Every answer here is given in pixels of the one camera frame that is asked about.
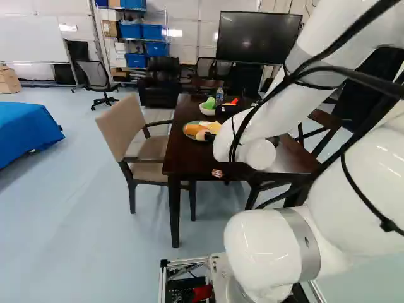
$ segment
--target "blue bin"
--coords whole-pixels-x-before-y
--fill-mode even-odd
[[[108,0],[95,0],[95,3],[98,6],[103,6],[103,7],[107,7],[108,6]]]
[[[167,56],[167,45],[161,42],[147,42],[147,54],[149,56]]]
[[[141,24],[137,23],[119,23],[122,38],[141,38]]]
[[[129,68],[146,68],[146,56],[143,54],[125,54]]]
[[[146,9],[146,0],[121,0],[121,7]]]
[[[153,40],[163,40],[165,35],[163,35],[163,26],[154,24],[143,24],[143,38],[153,39]]]

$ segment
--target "black monitor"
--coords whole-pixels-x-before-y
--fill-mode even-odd
[[[221,11],[216,59],[283,64],[301,21],[301,15]]]

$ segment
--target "bowl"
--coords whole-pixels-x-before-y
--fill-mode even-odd
[[[201,111],[202,114],[206,116],[214,116],[215,115],[215,110],[214,109],[206,109],[202,106],[203,103],[200,103],[199,105],[199,110]]]

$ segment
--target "dining table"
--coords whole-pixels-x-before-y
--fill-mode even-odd
[[[218,162],[213,156],[212,142],[194,141],[184,134],[184,125],[191,121],[218,121],[223,124],[227,120],[228,117],[225,116],[206,116],[201,113],[199,105],[207,98],[204,94],[180,94],[169,134],[162,173],[168,177],[173,248],[179,247],[181,181],[248,181],[254,179],[257,173],[263,173],[242,162]],[[249,107],[252,102],[251,99],[240,98],[244,107]],[[318,164],[315,158],[308,155],[292,137],[282,135],[275,163],[264,174],[274,181],[301,177],[311,171],[313,165]],[[221,172],[223,176],[217,177],[217,174],[212,173],[214,170]]]

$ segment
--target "plastic bottle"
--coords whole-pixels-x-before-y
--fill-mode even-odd
[[[223,91],[223,87],[219,87],[216,91],[216,106],[219,106],[223,103],[223,99],[225,97],[225,92]]]

